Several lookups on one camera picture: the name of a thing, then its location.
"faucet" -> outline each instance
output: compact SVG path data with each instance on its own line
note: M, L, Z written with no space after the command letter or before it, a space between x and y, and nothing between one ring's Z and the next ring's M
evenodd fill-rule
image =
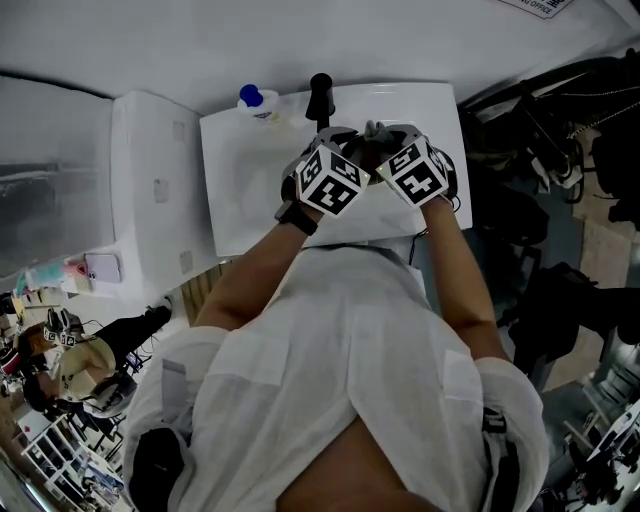
M333 80L325 73L318 73L311 78L311 99L307 107L306 117L317 122L317 132L329 126L329 116L336 111L333 103Z

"blue bottle cap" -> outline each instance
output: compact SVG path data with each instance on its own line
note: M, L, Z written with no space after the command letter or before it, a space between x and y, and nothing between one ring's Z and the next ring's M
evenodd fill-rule
M247 84L240 89L240 99L247 104L247 107L259 107L264 98L258 92L258 88L253 84Z

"soap bottle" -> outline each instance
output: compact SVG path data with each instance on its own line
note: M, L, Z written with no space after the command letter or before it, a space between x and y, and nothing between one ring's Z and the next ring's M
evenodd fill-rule
M279 103L280 95L276 91L258 89L255 85L248 84L240 89L238 110L260 123L272 124L280 120Z

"white rack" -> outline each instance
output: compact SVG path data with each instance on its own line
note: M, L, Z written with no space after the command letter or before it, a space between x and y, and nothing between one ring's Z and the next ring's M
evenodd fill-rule
M22 450L22 455L46 479L47 490L56 498L68 502L73 509L82 510L76 504L77 498L74 500L70 496L71 492L75 492L82 498L82 482L78 470L87 455L94 461L102 460L102 457L84 444L65 416L56 419L43 430ZM109 508L109 504L98 493L94 492L92 496Z

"sink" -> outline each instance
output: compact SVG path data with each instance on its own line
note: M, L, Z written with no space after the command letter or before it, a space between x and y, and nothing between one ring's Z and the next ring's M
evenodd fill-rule
M282 97L283 119L260 125L236 109L200 120L209 211L218 256L246 252L275 224L281 204L283 169L316 134L305 118L311 93ZM365 84L334 87L332 126L359 132L366 121L414 124L432 145L453 160L458 178L461 228L471 227L469 182L453 89L440 83ZM339 218L324 218L307 246L363 242L414 235L425 228L420 210L412 209L386 184L367 187Z

